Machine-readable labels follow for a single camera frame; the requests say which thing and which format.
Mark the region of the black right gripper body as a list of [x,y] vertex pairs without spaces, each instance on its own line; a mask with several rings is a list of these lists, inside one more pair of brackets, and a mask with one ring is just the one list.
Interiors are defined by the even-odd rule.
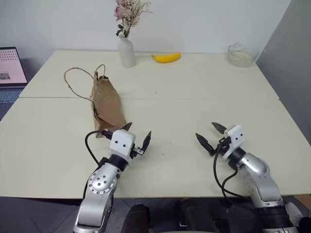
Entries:
[[223,156],[229,149],[229,145],[231,144],[230,137],[223,137],[219,140],[219,144],[216,149],[213,149],[209,154],[210,156],[214,156],[215,154],[220,154]]

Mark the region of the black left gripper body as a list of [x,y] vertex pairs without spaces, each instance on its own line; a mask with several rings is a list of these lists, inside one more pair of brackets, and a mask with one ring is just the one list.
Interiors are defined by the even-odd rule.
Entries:
[[142,148],[136,147],[135,144],[133,144],[130,152],[130,157],[135,158],[138,155],[143,155],[146,151],[146,148],[143,146]]

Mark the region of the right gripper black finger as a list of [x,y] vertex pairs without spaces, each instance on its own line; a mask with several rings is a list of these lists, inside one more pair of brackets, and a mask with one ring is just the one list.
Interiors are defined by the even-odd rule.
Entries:
[[224,134],[225,131],[227,130],[227,128],[226,128],[225,126],[221,125],[220,123],[212,122],[211,124],[212,124],[212,125],[214,126],[214,128],[215,128],[219,133],[221,133],[221,134]]
[[212,147],[212,145],[209,144],[209,142],[200,134],[195,134],[197,140],[199,141],[200,145],[210,154],[215,154],[215,149]]

